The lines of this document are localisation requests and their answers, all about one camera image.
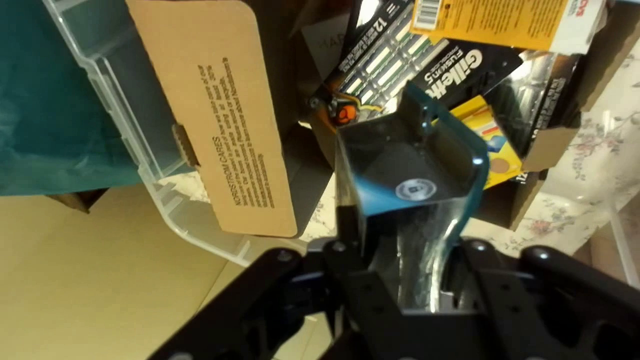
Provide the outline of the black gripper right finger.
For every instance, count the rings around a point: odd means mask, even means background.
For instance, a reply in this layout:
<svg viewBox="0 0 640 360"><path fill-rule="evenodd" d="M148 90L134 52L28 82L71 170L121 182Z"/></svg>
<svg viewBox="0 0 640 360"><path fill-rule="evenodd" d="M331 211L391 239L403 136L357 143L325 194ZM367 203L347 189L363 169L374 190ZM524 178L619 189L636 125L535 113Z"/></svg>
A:
<svg viewBox="0 0 640 360"><path fill-rule="evenodd" d="M466 240L446 262L442 360L640 360L640 291L548 247Z"/></svg>

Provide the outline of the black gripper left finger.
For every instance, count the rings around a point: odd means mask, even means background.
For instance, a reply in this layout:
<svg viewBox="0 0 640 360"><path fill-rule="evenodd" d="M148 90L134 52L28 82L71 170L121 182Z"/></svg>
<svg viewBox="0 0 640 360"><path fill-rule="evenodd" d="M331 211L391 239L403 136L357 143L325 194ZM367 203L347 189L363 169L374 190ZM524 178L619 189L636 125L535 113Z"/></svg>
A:
<svg viewBox="0 0 640 360"><path fill-rule="evenodd" d="M395 232L389 215L340 206L335 239L267 251L148 360L273 360L312 315L333 328L323 360L398 360L401 309L373 269Z"/></svg>

